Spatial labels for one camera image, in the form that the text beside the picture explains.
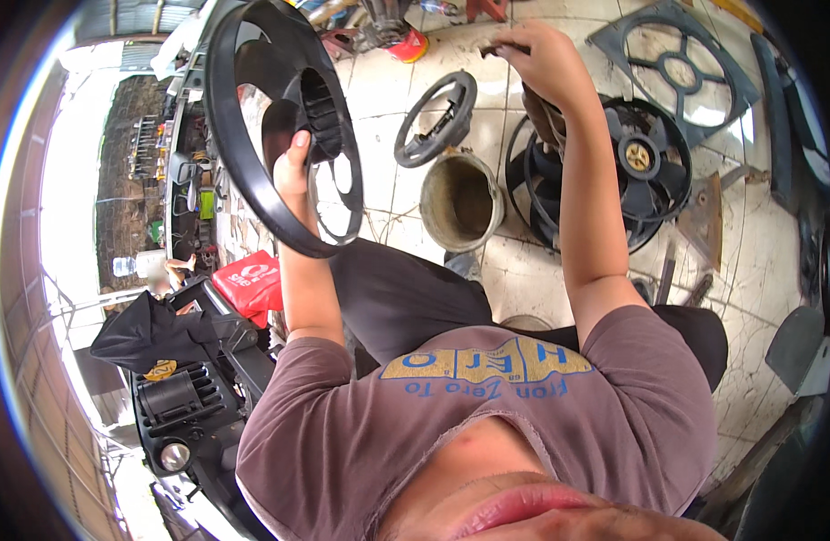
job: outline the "dark pants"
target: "dark pants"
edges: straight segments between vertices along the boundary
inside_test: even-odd
[[[388,246],[357,239],[331,259],[331,271],[343,321],[382,364],[447,330],[496,325],[481,284]],[[727,366],[727,338],[719,316],[690,307],[657,306],[653,311],[680,331],[715,390]],[[511,330],[580,352],[573,326]]]

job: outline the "red plastic bag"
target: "red plastic bag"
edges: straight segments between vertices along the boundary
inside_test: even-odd
[[[244,317],[268,326],[268,310],[282,310],[280,263],[261,250],[213,274],[213,285]]]

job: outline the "car headlight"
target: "car headlight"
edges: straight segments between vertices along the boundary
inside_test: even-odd
[[[169,472],[176,472],[190,460],[190,448],[182,443],[169,443],[160,453],[160,463]]]

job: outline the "yellow sticker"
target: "yellow sticker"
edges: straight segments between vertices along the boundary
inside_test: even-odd
[[[158,382],[161,379],[166,379],[178,368],[178,362],[172,359],[160,360],[156,362],[156,366],[145,374],[145,377],[152,382]]]
[[[562,346],[517,337],[494,350],[433,350],[395,358],[382,370],[379,379],[447,377],[483,384],[498,376],[511,384],[543,382],[551,374],[578,374],[592,371],[579,353]]]

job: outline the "red container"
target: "red container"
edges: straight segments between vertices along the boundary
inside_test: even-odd
[[[397,45],[388,47],[386,50],[391,56],[400,60],[402,63],[410,64],[424,56],[429,48],[430,40],[424,34],[412,28],[409,30],[409,34],[406,34],[405,39]]]

